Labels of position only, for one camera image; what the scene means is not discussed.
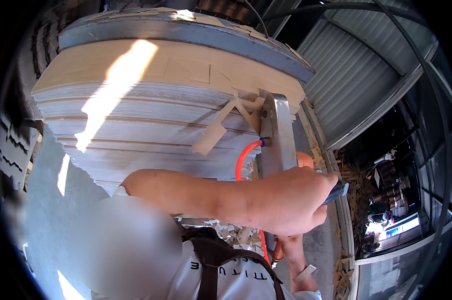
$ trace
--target white t-shirt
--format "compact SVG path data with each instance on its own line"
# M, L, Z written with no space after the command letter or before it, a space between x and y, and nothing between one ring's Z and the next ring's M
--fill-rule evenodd
M114 195L127 195L123 187L119 187ZM194 252L193 243L183 243L181 263L171 282L149 297L141 300L196 300L201 284L202 265ZM286 300L321 300L319 290L299 291L291 295L283 286ZM92 300L109 298L91 291ZM218 268L217 300L225 299L276 299L273 280L263 265L251 258L243 257L232 260Z

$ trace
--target brown apron strap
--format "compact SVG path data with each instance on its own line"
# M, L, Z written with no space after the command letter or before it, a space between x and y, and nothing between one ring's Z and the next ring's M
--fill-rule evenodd
M249 250L224 247L224 245L208 238L193 237L190 240L193 243L194 251L203 267L198 300L217 299L218 267L233 259L241 257L250 257L261 263L273 279L276 299L285 300L283 289L281 288L282 282L263 256Z

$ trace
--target black handle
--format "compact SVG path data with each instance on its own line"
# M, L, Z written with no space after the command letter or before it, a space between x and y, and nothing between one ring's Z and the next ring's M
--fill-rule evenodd
M349 183L344 180L338 179L335 187L331 190L326 200L323 204L328 204L331 201L335 200L339 196L344 196L348 192Z

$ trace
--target concrete floor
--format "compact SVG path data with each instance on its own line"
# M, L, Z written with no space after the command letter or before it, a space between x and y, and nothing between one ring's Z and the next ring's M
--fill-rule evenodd
M297 150L311 154L299 118L293 123L293 129ZM71 163L67 171L65 195L61 195L57 182L64 154L61 144L55 141L46 126L43 147L37 154L28 182L29 238L26 255L37 282L49 299L82 300L83 297L89 300L90 290L74 275L68 262L67 234L80 212L108 195L85 171ZM333 298L333 266L341 251L340 241L335 238L336 228L336 207L331 203L326 222L303 237L306 259L317 267L313 274L323 299L328 300ZM281 261L275 271L285 287L290 289L286 260Z
M69 163L64 197L58 187L58 173L64 151L48 127L28 181L28 247L26 255L36 280L50 300L65 298L58 270L85 299L90 290L74 275L67 256L67 234L71 224L91 204L109 195L89 175Z

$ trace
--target metal roof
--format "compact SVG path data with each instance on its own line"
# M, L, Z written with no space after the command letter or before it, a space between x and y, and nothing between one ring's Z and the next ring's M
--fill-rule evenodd
M384 4L410 10L398 0ZM339 9L329 10L324 16L374 45L406 73L400 77L357 37L325 18L318 21L298 48L316 70L316 75L303 88L325 133L326 148L337 149L390 109L422 70L406 40L384 13ZM412 21L398 19L427 60L430 59L435 52L431 31Z

